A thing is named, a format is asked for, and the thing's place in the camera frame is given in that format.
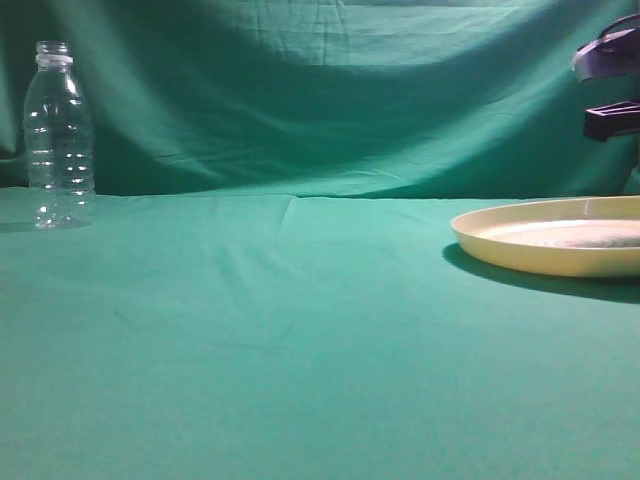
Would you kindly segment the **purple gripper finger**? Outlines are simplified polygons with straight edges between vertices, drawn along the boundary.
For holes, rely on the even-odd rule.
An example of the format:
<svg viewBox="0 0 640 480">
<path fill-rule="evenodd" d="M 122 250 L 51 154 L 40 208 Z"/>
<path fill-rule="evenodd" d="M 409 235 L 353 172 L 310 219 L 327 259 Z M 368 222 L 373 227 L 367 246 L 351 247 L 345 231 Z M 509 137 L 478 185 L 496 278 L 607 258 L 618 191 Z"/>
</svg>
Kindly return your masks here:
<svg viewBox="0 0 640 480">
<path fill-rule="evenodd" d="M 579 81 L 639 72 L 639 15 L 622 17 L 579 48 L 571 59 Z"/>
<path fill-rule="evenodd" d="M 638 133 L 638 100 L 593 107 L 585 111 L 583 135 L 589 139 L 606 142 L 613 137 Z"/>
</svg>

